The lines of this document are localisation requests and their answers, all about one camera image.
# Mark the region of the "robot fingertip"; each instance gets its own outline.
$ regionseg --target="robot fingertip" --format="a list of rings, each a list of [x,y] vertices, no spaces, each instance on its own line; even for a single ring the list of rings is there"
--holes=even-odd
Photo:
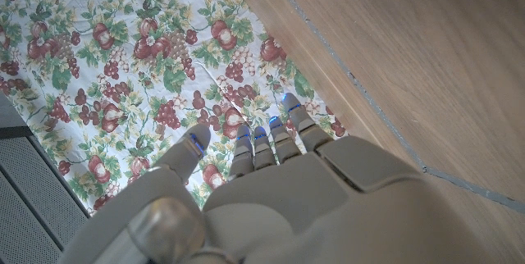
[[[282,104],[285,106],[285,109],[289,112],[296,107],[301,106],[301,102],[292,93],[286,93],[282,98]]]
[[[241,125],[239,129],[237,129],[237,139],[243,137],[249,137],[249,127],[247,125]]]
[[[282,125],[282,121],[279,118],[279,116],[272,116],[272,118],[270,118],[269,123],[270,123],[270,130],[273,130],[274,128]]]
[[[210,144],[210,138],[212,137],[210,129],[202,124],[192,126],[186,131],[186,134],[193,135],[197,141],[202,145],[203,149],[206,149]]]
[[[253,131],[253,134],[255,135],[255,138],[257,138],[259,136],[263,136],[263,135],[266,136],[266,131],[264,130],[264,128],[262,126],[258,126]]]

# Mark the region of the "green leaf print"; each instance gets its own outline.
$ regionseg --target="green leaf print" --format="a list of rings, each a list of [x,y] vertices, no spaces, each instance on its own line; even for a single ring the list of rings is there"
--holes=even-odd
[[[304,78],[304,76],[301,75],[299,72],[297,72],[294,76],[294,84],[295,84],[295,92],[297,92],[299,96],[313,98],[312,87],[310,86],[308,81]]]
[[[128,28],[124,21],[118,21],[110,29],[110,34],[115,40],[126,43],[128,41]]]
[[[115,149],[118,150],[118,151],[121,151],[123,149],[126,149],[126,146],[124,145],[124,142],[117,141],[116,144],[115,144]]]
[[[52,86],[56,89],[66,90],[71,79],[69,70],[60,71],[60,66],[55,66],[52,71]]]
[[[124,14],[130,14],[133,12],[133,6],[129,3],[124,6]]]
[[[175,73],[170,69],[164,71],[164,87],[172,93],[180,93],[185,80],[186,73],[184,71],[176,71]]]
[[[210,88],[204,92],[204,97],[206,97],[207,100],[215,99],[215,101],[221,101],[221,92],[219,86],[212,84]]]
[[[115,157],[106,157],[104,166],[111,173],[112,180],[122,177],[121,167],[119,166],[118,160]]]
[[[5,28],[6,36],[11,39],[10,45],[16,47],[22,41],[22,28],[18,24],[11,24]]]
[[[217,41],[214,39],[210,43],[203,43],[202,46],[195,49],[192,54],[194,57],[202,58],[204,59],[204,64],[206,66],[213,67],[217,69],[219,67],[219,46],[217,45]]]
[[[91,50],[87,44],[76,53],[76,56],[79,58],[85,58],[88,66],[98,65],[98,58],[94,55],[93,50]]]

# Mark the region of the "red apple pattern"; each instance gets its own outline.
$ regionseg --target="red apple pattern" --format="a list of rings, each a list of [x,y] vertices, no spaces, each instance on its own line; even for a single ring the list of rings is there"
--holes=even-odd
[[[241,124],[277,115],[297,135],[283,93],[346,134],[244,0],[3,0],[0,12],[0,89],[90,213],[197,123],[212,141],[185,183],[202,206],[226,183]]]

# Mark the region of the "wood grain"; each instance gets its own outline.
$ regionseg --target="wood grain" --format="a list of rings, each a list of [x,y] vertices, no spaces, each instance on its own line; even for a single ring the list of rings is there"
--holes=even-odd
[[[245,0],[349,134],[415,162],[286,0]]]
[[[246,1],[351,134],[403,151],[286,0]],[[297,1],[427,164],[523,197],[523,0],[439,0],[437,9],[431,0]],[[525,261],[523,214],[427,179],[500,262]]]
[[[428,166],[525,202],[525,0],[296,2]]]
[[[427,175],[498,263],[525,262],[525,216]]]

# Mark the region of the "robot finger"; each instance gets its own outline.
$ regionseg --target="robot finger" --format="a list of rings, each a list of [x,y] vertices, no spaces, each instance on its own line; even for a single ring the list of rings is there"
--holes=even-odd
[[[235,141],[235,151],[231,162],[228,180],[242,177],[253,172],[253,148],[250,141],[249,127],[241,125],[237,130],[237,141]]]
[[[303,140],[306,151],[314,151],[324,143],[333,140],[329,134],[322,130],[321,127],[310,118],[304,106],[301,105],[292,93],[287,93],[283,97],[282,104],[288,111],[288,115],[297,129],[299,137]]]
[[[286,128],[282,125],[281,119],[274,116],[270,119],[270,131],[272,132],[273,141],[276,146],[277,158],[279,163],[285,162],[291,157],[301,155],[301,151],[295,145],[294,140],[286,131]]]
[[[266,166],[276,165],[277,162],[273,155],[266,131],[259,126],[255,128],[254,134],[255,158],[253,164],[255,165],[255,170],[260,170]]]
[[[197,163],[204,156],[210,143],[210,130],[204,125],[194,125],[164,155],[155,166],[168,166],[186,182],[193,173]]]

